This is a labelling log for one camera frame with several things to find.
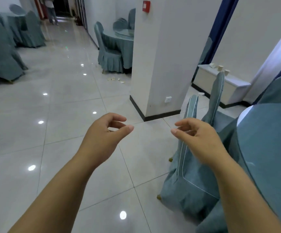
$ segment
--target left hand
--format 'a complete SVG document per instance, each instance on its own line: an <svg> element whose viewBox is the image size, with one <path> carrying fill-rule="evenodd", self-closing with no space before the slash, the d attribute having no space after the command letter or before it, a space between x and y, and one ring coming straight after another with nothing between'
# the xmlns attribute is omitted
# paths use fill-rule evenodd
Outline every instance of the left hand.
<svg viewBox="0 0 281 233"><path fill-rule="evenodd" d="M122 115L108 113L94 121L75 156L84 158L94 168L97 168L112 155L118 143L133 131L133 125L121 123L126 120L127 118ZM110 131L109 127L119 130Z"/></svg>

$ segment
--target fire alarm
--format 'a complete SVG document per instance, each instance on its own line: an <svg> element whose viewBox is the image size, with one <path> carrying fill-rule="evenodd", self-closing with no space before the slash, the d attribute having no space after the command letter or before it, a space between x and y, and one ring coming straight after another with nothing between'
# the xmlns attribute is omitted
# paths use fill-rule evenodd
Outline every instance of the fire alarm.
<svg viewBox="0 0 281 233"><path fill-rule="evenodd" d="M150 1L143 1L143 11L149 13Z"/></svg>

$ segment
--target floor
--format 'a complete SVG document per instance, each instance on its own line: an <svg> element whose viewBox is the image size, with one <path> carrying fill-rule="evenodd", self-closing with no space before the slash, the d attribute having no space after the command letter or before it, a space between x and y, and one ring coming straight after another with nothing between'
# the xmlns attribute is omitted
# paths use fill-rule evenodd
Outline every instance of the floor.
<svg viewBox="0 0 281 233"><path fill-rule="evenodd" d="M184 114L143 122L129 100L131 75L102 74L98 50L83 27L60 19L59 26L46 25L44 32L46 47L18 49L29 67L26 74L13 85L0 83L0 233L107 112L126 116L135 129L91 176L73 232L194 232L194 223L156 199L177 147L170 128ZM189 88L182 111L197 93ZM208 99L200 96L197 117L207 108ZM237 117L243 109L219 110Z"/></svg>

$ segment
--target person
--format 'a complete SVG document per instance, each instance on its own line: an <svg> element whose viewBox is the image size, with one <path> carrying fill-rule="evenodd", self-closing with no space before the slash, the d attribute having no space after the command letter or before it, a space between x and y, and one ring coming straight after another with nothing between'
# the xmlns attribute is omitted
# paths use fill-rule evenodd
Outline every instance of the person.
<svg viewBox="0 0 281 233"><path fill-rule="evenodd" d="M126 118L108 113L88 129L74 157L53 177L9 233L71 232L86 184L94 170L131 133ZM171 133L214 172L230 233L281 233L281 223L244 170L229 156L214 128L195 118L175 123Z"/></svg>
<svg viewBox="0 0 281 233"><path fill-rule="evenodd" d="M54 21L55 21L55 24L58 25L58 20L57 20L56 15L55 15L53 2L54 2L54 0L44 0L44 5L47 8L49 22L51 24L53 24L53 20L52 20L52 18L53 18Z"/></svg>

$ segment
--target electrical outlet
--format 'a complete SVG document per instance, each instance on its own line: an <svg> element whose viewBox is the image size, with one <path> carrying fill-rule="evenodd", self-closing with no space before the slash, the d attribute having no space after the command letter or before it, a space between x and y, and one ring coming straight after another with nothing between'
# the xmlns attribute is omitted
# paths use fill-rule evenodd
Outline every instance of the electrical outlet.
<svg viewBox="0 0 281 233"><path fill-rule="evenodd" d="M172 100L172 97L171 97L171 96L168 96L168 97L165 98L165 101L164 101L164 102L165 102L165 103L168 103L168 102L170 102L171 100Z"/></svg>

